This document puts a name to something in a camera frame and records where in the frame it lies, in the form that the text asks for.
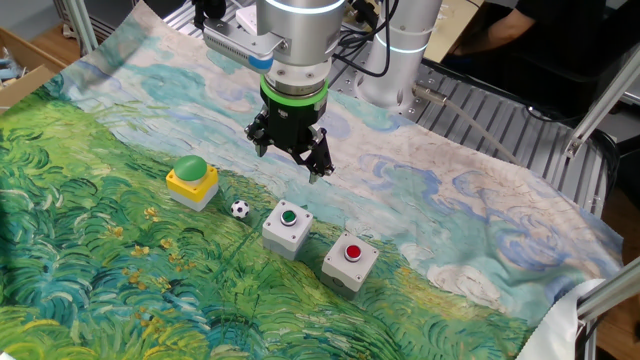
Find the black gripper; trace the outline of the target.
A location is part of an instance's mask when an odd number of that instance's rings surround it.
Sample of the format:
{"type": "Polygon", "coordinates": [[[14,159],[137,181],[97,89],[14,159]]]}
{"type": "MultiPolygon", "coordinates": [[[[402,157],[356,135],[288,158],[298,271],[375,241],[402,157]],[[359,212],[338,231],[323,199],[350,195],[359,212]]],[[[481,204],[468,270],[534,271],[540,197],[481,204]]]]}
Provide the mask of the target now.
{"type": "Polygon", "coordinates": [[[329,176],[335,171],[325,128],[314,128],[326,111],[327,100],[302,106],[288,105],[283,100],[263,96],[267,112],[259,112],[245,127],[244,132],[255,146],[258,157],[263,157],[270,145],[293,151],[298,165],[309,170],[309,183],[329,176]]]}

